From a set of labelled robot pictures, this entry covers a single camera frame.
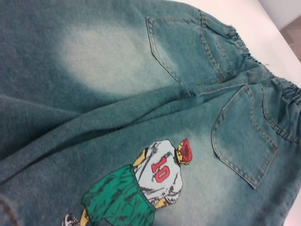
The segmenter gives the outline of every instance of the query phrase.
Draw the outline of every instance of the teal denim fabric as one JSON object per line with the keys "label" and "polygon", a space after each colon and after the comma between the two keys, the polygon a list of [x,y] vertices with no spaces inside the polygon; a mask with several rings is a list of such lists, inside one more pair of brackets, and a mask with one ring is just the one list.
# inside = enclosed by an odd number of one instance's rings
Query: teal denim fabric
{"label": "teal denim fabric", "polygon": [[233,27],[167,1],[10,2],[3,17],[3,225],[79,218],[91,185],[184,138],[193,160],[154,226],[283,224],[301,187],[301,90]]}

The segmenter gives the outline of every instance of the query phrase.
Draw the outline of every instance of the cartoon character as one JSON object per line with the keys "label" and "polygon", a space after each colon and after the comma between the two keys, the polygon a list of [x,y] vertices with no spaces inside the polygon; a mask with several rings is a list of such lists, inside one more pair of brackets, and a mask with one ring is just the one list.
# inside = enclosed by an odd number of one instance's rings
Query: cartoon character
{"label": "cartoon character", "polygon": [[96,226],[105,219],[113,226],[151,226],[156,209],[177,201],[182,189],[180,165],[189,164],[188,139],[173,147],[169,140],[145,148],[133,164],[94,184],[82,198],[80,221],[67,214],[62,226]]}

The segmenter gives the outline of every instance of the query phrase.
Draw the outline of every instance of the back pocket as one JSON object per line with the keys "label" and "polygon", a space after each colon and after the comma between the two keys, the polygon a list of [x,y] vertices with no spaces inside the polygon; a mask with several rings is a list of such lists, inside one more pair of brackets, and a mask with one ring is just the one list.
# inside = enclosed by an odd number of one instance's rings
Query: back pocket
{"label": "back pocket", "polygon": [[180,84],[214,84],[225,77],[192,19],[146,18],[154,57]]}
{"label": "back pocket", "polygon": [[254,189],[263,180],[278,150],[255,119],[254,96],[247,85],[223,108],[211,138],[216,156]]}

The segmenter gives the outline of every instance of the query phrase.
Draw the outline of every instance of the pocket stitching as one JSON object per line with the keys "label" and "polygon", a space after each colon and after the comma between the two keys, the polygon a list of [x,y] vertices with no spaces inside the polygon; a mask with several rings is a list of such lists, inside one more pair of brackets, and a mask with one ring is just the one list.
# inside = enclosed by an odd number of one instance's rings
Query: pocket stitching
{"label": "pocket stitching", "polygon": [[228,56],[226,55],[224,49],[220,46],[219,43],[216,43],[217,48],[221,51],[222,53],[222,58],[226,61],[227,63],[227,74],[229,74],[232,78],[235,78],[236,75],[231,71],[231,66],[230,66],[230,60]]}
{"label": "pocket stitching", "polygon": [[158,60],[158,62],[165,68],[165,70],[167,70],[167,72],[174,78],[174,80],[176,80],[180,85],[185,85],[184,82],[181,82],[176,75],[171,71],[171,69],[163,62],[163,60],[160,58],[160,55],[157,51],[157,46],[156,46],[156,42],[155,39],[153,37],[153,24],[150,22],[150,18],[146,17],[146,24],[147,24],[147,31],[148,31],[148,35],[149,38],[152,40],[150,41],[150,48],[153,56]]}
{"label": "pocket stitching", "polygon": [[254,113],[253,113],[254,97],[253,97],[251,89],[247,85],[245,85],[242,89],[244,89],[245,92],[247,94],[249,94],[249,97],[251,98],[252,105],[251,105],[250,115],[251,115],[251,121],[252,121],[253,126],[255,126],[257,128],[257,130],[259,130],[259,132],[263,138],[267,139],[266,142],[272,147],[272,150],[274,152],[269,151],[269,154],[262,161],[260,169],[258,170],[257,174],[254,177],[251,177],[247,173],[244,173],[237,165],[233,164],[231,161],[226,159],[221,154],[221,152],[218,148],[218,145],[217,145],[215,134],[216,134],[216,131],[217,131],[218,127],[220,126],[221,122],[224,120],[224,115],[227,112],[228,108],[233,105],[232,100],[236,99],[237,96],[240,96],[240,92],[242,92],[242,90],[240,90],[237,94],[235,94],[234,97],[230,100],[230,102],[223,108],[218,120],[216,121],[216,123],[212,129],[212,144],[214,146],[214,152],[217,153],[218,158],[222,162],[224,162],[228,167],[230,167],[233,171],[235,171],[237,174],[239,174],[243,179],[245,179],[254,189],[256,189],[259,186],[259,184],[262,182],[266,173],[268,172],[268,169],[269,169],[271,163],[273,162],[273,159],[275,158],[276,153],[278,152],[278,147],[273,143],[272,139],[260,128],[260,126],[258,125],[258,123],[254,117]]}
{"label": "pocket stitching", "polygon": [[301,138],[298,137],[292,137],[291,135],[289,135],[287,132],[283,131],[279,125],[277,125],[270,117],[269,117],[269,112],[267,110],[267,105],[266,105],[266,92],[264,91],[264,87],[259,84],[259,86],[262,89],[263,92],[263,101],[262,101],[262,105],[263,105],[263,115],[264,118],[268,121],[268,123],[271,125],[271,127],[280,135],[282,136],[284,139],[287,139],[291,142],[294,143],[301,143]]}
{"label": "pocket stitching", "polygon": [[[159,52],[157,50],[157,46],[156,46],[156,41],[154,39],[153,36],[153,28],[154,28],[154,23],[151,22],[151,20],[163,20],[163,21],[168,21],[168,22],[185,22],[187,24],[194,24],[197,26],[200,26],[199,24],[197,24],[196,22],[194,22],[192,19],[173,19],[173,18],[151,18],[151,17],[146,17],[146,24],[147,24],[147,31],[148,31],[148,35],[150,38],[150,48],[152,51],[153,56],[157,59],[157,61],[167,70],[167,72],[173,77],[173,79],[175,79],[180,85],[186,85],[185,82],[182,82],[180,79],[177,78],[177,76],[172,72],[172,70],[164,63],[164,61],[161,59],[161,57],[159,56]],[[215,69],[215,71],[219,74],[220,77],[216,77],[216,78],[212,78],[212,79],[208,79],[202,83],[207,83],[207,84],[211,84],[211,82],[213,81],[217,81],[217,82],[222,82],[224,81],[226,78],[223,75],[219,64],[216,62],[215,58],[213,57],[210,47],[207,44],[207,41],[205,40],[205,37],[203,36],[202,32],[199,29],[196,29],[197,33],[199,34],[199,39],[201,41],[201,44],[204,47],[204,51],[208,57],[209,62],[212,64],[213,68]]]}
{"label": "pocket stitching", "polygon": [[201,43],[204,46],[205,52],[207,53],[207,57],[208,57],[209,61],[213,65],[214,69],[219,73],[219,75],[221,77],[221,81],[224,81],[225,80],[225,76],[223,75],[223,73],[222,73],[222,71],[220,69],[219,64],[216,62],[215,58],[213,57],[213,55],[211,53],[211,50],[210,50],[210,47],[209,47],[209,45],[208,45],[205,37],[203,36],[203,33],[200,30],[198,31],[198,33],[199,33],[199,37],[200,37]]}

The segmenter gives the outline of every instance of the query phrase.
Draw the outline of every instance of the seam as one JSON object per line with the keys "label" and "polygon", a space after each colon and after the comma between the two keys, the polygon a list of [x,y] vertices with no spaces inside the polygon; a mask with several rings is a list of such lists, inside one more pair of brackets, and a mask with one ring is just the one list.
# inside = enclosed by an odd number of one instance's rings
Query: seam
{"label": "seam", "polygon": [[262,76],[262,72],[261,73],[254,73],[251,70],[247,70],[246,73],[249,75],[249,82],[254,81],[257,77],[261,77]]}
{"label": "seam", "polygon": [[149,38],[151,40],[150,42],[150,48],[152,50],[152,53],[154,53],[154,57],[158,60],[158,62],[167,70],[167,72],[176,80],[180,85],[185,85],[185,83],[181,82],[176,75],[172,72],[172,70],[163,62],[163,60],[160,58],[160,55],[157,51],[157,46],[155,43],[155,39],[153,37],[153,24],[149,21],[149,17],[146,18],[146,23],[147,23],[147,30],[149,34]]}
{"label": "seam", "polygon": [[228,58],[228,56],[226,55],[224,49],[220,46],[220,44],[217,42],[216,43],[217,48],[220,50],[220,52],[222,53],[222,58],[226,61],[227,63],[227,74],[229,74],[232,78],[235,78],[236,75],[232,72],[231,70],[231,66],[230,66],[230,60]]}
{"label": "seam", "polygon": [[255,115],[254,115],[254,95],[252,93],[252,90],[247,87],[247,94],[249,94],[250,98],[251,98],[251,109],[250,109],[250,116],[251,116],[251,121],[253,126],[255,126],[257,128],[257,130],[260,132],[261,136],[267,140],[267,142],[269,143],[269,145],[273,148],[274,152],[268,151],[268,155],[267,157],[263,160],[256,176],[254,177],[255,182],[257,184],[257,186],[261,183],[261,181],[263,180],[264,176],[266,175],[269,166],[271,164],[271,161],[274,159],[276,153],[278,152],[278,147],[274,144],[274,142],[272,141],[272,139],[267,135],[266,132],[263,131],[263,129],[259,126],[259,124],[257,123],[256,119],[255,119]]}
{"label": "seam", "polygon": [[234,87],[237,87],[237,86],[244,86],[247,83],[246,81],[242,81],[242,82],[244,82],[244,83],[235,84],[235,85],[231,85],[231,86],[228,86],[228,87],[220,87],[220,88],[214,89],[214,90],[212,90],[212,88],[205,87],[205,88],[202,89],[201,92],[197,92],[197,95],[202,96],[202,95],[205,95],[205,94],[211,94],[211,93],[219,92],[219,91],[224,90],[224,89],[230,89],[230,88],[234,88]]}
{"label": "seam", "polygon": [[246,44],[244,43],[244,41],[241,39],[241,37],[239,36],[237,30],[233,27],[233,26],[228,26],[228,30],[229,30],[229,35],[228,37],[233,40],[234,42],[237,42],[239,45],[240,50],[243,52],[243,56],[246,56],[248,59],[253,60],[254,62],[263,65],[261,62],[259,62],[258,60],[256,60],[250,53],[249,49],[247,48]]}
{"label": "seam", "polygon": [[[197,24],[195,21],[193,21],[192,19],[187,19],[187,18],[183,18],[183,19],[174,19],[174,18],[156,18],[156,20],[162,20],[162,21],[167,21],[167,22],[186,22],[188,24],[194,24],[197,26],[200,26],[199,24]],[[185,82],[181,81],[179,78],[177,78],[177,76],[173,73],[173,71],[164,63],[164,61],[162,60],[162,58],[159,55],[158,49],[157,49],[157,45],[156,45],[156,41],[154,39],[153,36],[153,32],[154,32],[154,23],[151,22],[151,18],[150,17],[146,17],[146,24],[147,24],[147,30],[148,30],[148,35],[149,35],[149,39],[150,39],[150,48],[151,51],[154,55],[154,57],[158,60],[158,62],[165,68],[165,70],[167,70],[167,72],[181,85],[186,85]],[[213,68],[215,69],[216,72],[218,72],[218,74],[220,75],[220,77],[216,77],[216,78],[212,78],[212,79],[208,79],[204,82],[198,83],[198,85],[201,84],[212,84],[213,82],[221,82],[224,81],[226,78],[223,75],[218,63],[216,62],[216,60],[214,59],[211,50],[202,34],[202,32],[199,29],[196,29],[196,31],[199,34],[199,38],[201,40],[201,43],[204,47],[204,51],[207,54],[208,60],[210,61],[210,63],[212,64]]]}
{"label": "seam", "polygon": [[[272,149],[274,151],[274,152],[268,151],[269,154],[261,163],[261,166],[260,166],[257,174],[255,175],[255,177],[249,176],[247,173],[243,172],[237,165],[233,164],[231,161],[226,159],[221,154],[220,149],[218,148],[218,145],[217,145],[216,137],[215,137],[218,127],[220,126],[221,122],[224,120],[225,113],[227,112],[227,110],[230,106],[234,105],[234,102],[232,102],[232,101],[241,95],[241,92],[243,91],[242,89],[244,89],[246,94],[249,95],[249,97],[251,98],[250,116],[251,116],[252,125],[257,128],[257,130],[260,132],[261,136],[266,140],[266,142],[268,142],[268,144],[272,147]],[[268,169],[278,151],[278,147],[273,143],[272,139],[260,128],[260,126],[258,125],[258,123],[254,117],[254,112],[253,112],[254,96],[252,94],[251,89],[247,85],[245,85],[242,89],[236,95],[234,95],[234,97],[223,108],[223,110],[212,130],[212,144],[214,146],[214,150],[217,150],[219,159],[222,162],[224,162],[227,166],[229,166],[232,170],[234,170],[236,173],[238,173],[242,178],[244,178],[254,189],[256,189],[259,186],[259,184],[262,182],[264,176],[267,174]]]}
{"label": "seam", "polygon": [[224,162],[228,167],[230,167],[233,171],[235,171],[237,174],[239,174],[242,178],[244,178],[254,189],[256,189],[256,185],[252,182],[252,177],[249,176],[247,173],[243,172],[243,170],[241,170],[238,166],[234,165],[231,163],[231,161],[229,161],[228,159],[226,159],[220,152],[220,149],[217,146],[217,141],[216,141],[216,131],[219,128],[221,122],[224,120],[224,113],[225,111],[228,110],[228,107],[233,105],[232,100],[236,99],[237,96],[240,96],[240,91],[238,91],[234,97],[226,104],[225,107],[223,107],[223,110],[220,114],[220,116],[218,117],[218,120],[216,121],[213,129],[212,129],[212,144],[215,147],[214,150],[217,150],[217,154],[219,159]]}
{"label": "seam", "polygon": [[283,96],[285,99],[290,100],[290,101],[294,102],[295,104],[297,104],[298,106],[300,106],[301,103],[298,103],[295,99],[292,99],[291,97],[288,97],[288,96],[283,92],[283,85],[282,85],[282,84],[281,84],[281,86],[282,86],[282,96]]}
{"label": "seam", "polygon": [[201,21],[202,27],[207,27],[206,15],[201,10],[198,10],[198,11],[199,11],[199,16],[200,16],[200,21]]}
{"label": "seam", "polygon": [[[247,73],[250,73],[250,76],[247,78],[247,81],[245,81],[245,83],[247,82],[251,82],[253,81],[255,78],[256,78],[256,75],[251,72],[251,71],[246,71]],[[198,86],[201,86],[201,85],[211,85],[212,83],[213,84],[216,84],[217,82],[219,82],[220,80],[218,78],[213,78],[213,79],[209,79],[209,80],[206,80],[206,81],[203,81],[203,82],[200,82],[200,83],[197,83]]]}
{"label": "seam", "polygon": [[208,59],[209,61],[212,63],[214,69],[220,74],[221,78],[222,78],[222,81],[224,81],[226,78],[225,76],[223,75],[218,63],[216,62],[216,60],[214,59],[212,53],[211,53],[211,50],[206,42],[206,39],[205,37],[203,36],[203,33],[201,31],[198,31],[199,33],[199,37],[201,39],[201,43],[203,44],[204,46],[204,49],[205,49],[205,52],[207,53],[207,56],[208,56]]}
{"label": "seam", "polygon": [[3,200],[0,200],[0,204],[3,205],[4,209],[5,209],[6,212],[8,213],[9,218],[10,218],[11,222],[13,223],[13,225],[14,225],[14,226],[18,226],[18,223],[17,223],[16,219],[14,218],[14,215],[13,215],[12,212],[10,211],[9,206],[8,206]]}
{"label": "seam", "polygon": [[259,86],[261,87],[262,89],[262,92],[263,92],[263,101],[262,101],[262,106],[263,106],[263,115],[264,115],[264,118],[268,121],[268,123],[271,125],[271,127],[280,135],[282,136],[283,138],[291,141],[291,142],[294,142],[294,143],[301,143],[301,138],[299,137],[293,137],[291,135],[289,135],[287,132],[283,131],[279,125],[277,125],[270,117],[269,117],[269,112],[267,110],[267,105],[266,105],[266,94],[265,94],[265,91],[264,91],[264,87],[259,84]]}

